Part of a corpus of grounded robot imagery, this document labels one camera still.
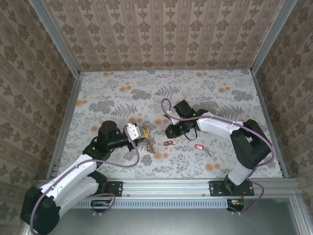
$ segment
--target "brown damask wallpaper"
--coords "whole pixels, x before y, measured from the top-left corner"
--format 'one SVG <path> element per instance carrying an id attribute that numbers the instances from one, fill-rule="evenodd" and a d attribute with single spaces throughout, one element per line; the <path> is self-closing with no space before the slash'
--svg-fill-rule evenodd
<path id="1" fill-rule="evenodd" d="M 298 0 L 257 77 L 289 174 L 313 215 L 312 0 Z"/>
<path id="2" fill-rule="evenodd" d="M 24 193 L 44 179 L 73 77 L 27 0 L 0 0 L 0 234 L 19 233 Z"/>
<path id="3" fill-rule="evenodd" d="M 283 0 L 44 0 L 81 70 L 250 67 Z"/>

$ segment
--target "yellow tag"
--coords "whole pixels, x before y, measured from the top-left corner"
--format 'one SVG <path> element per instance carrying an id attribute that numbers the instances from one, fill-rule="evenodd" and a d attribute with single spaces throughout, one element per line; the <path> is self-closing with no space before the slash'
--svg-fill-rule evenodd
<path id="1" fill-rule="evenodd" d="M 143 138 L 147 138 L 148 135 L 149 133 L 145 129 L 143 129 Z"/>

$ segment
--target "red keychain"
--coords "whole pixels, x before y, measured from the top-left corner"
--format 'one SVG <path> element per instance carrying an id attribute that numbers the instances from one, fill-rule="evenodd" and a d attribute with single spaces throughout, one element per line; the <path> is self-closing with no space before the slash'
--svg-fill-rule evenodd
<path id="1" fill-rule="evenodd" d="M 173 143 L 173 141 L 164 142 L 164 146 L 169 146 L 169 145 L 175 145 L 175 144 Z"/>
<path id="2" fill-rule="evenodd" d="M 199 150 L 204 150 L 204 146 L 201 144 L 195 144 L 195 148 Z"/>

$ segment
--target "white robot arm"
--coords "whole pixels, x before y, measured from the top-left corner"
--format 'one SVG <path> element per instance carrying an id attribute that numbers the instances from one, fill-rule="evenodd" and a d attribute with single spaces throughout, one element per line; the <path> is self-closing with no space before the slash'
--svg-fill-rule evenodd
<path id="1" fill-rule="evenodd" d="M 241 122 L 214 117 L 213 114 L 203 109 L 195 111 L 185 100 L 175 105 L 174 110 L 175 112 L 167 112 L 167 117 L 173 123 L 165 130 L 168 138 L 176 138 L 195 129 L 216 134 L 232 142 L 237 163 L 224 180 L 225 189 L 230 195 L 247 179 L 259 162 L 270 153 L 269 147 L 263 140 L 245 130 L 248 128 L 269 142 L 254 120 Z"/>
<path id="2" fill-rule="evenodd" d="M 137 145 L 146 135 L 136 124 L 127 124 L 124 133 L 121 133 L 115 122 L 103 122 L 98 136 L 68 169 L 40 188 L 31 187 L 26 192 L 21 219 L 30 225 L 35 204 L 40 201 L 33 218 L 33 228 L 40 235 L 50 233 L 75 204 L 89 195 L 105 192 L 108 179 L 96 171 L 102 163 L 95 160 L 106 161 L 115 149 L 123 146 L 128 146 L 131 151 L 134 147 L 130 142 Z"/>

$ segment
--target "floral tablecloth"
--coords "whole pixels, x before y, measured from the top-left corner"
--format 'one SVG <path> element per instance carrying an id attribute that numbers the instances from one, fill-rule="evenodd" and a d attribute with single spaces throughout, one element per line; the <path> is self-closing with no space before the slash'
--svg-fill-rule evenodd
<path id="1" fill-rule="evenodd" d="M 133 168 L 103 164 L 98 170 L 109 178 L 223 178 L 234 167 L 232 144 L 212 133 L 200 132 L 194 141 L 182 136 L 168 141 L 164 133 L 170 122 L 164 117 L 160 102 L 172 104 L 185 99 L 195 109 L 231 120 L 256 120 L 269 138 L 268 128 L 249 70 L 149 70 L 86 72 L 78 96 L 69 134 L 60 162 L 63 172 L 97 135 L 101 123 L 113 120 L 122 130 L 136 122 L 149 131 L 149 138 L 139 145 L 140 162 Z M 152 143 L 155 153 L 147 151 Z M 205 150 L 194 148 L 201 144 Z M 134 151 L 115 150 L 109 161 L 130 165 Z M 258 169 L 254 177 L 282 177 L 278 161 Z"/>

